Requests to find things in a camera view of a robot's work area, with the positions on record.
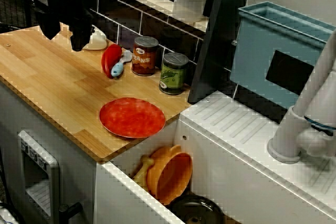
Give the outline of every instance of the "green can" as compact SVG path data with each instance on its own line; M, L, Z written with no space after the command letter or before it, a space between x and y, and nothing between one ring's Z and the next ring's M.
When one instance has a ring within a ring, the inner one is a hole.
M189 59L186 55L170 52L163 56L159 89L166 94L177 95L183 92L186 67Z

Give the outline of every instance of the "red toy pepper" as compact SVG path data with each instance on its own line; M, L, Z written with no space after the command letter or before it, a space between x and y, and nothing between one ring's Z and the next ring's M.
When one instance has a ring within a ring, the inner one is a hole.
M117 44L112 44L109 46L101 57L101 66L105 75L112 79L111 69L115 64L119 62L122 55L122 49Z

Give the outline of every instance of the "black pot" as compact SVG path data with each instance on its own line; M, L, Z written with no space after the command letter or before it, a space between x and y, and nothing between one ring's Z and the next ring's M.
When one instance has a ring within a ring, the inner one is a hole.
M225 224L222 210L202 196L179 196L168 208L186 224Z

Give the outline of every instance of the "can label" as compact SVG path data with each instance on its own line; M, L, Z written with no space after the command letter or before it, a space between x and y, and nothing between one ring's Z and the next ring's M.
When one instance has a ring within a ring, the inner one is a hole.
M160 87L162 89L181 89L184 85L185 69L171 69L162 65Z
M133 50L132 70L137 73L151 73L155 70L156 52L146 52L141 48Z

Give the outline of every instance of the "red plate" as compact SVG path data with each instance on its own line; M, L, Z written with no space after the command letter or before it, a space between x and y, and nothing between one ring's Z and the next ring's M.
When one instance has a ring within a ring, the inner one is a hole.
M120 98L105 104L99 119L113 134L131 138L154 135L166 121L158 107L136 98Z

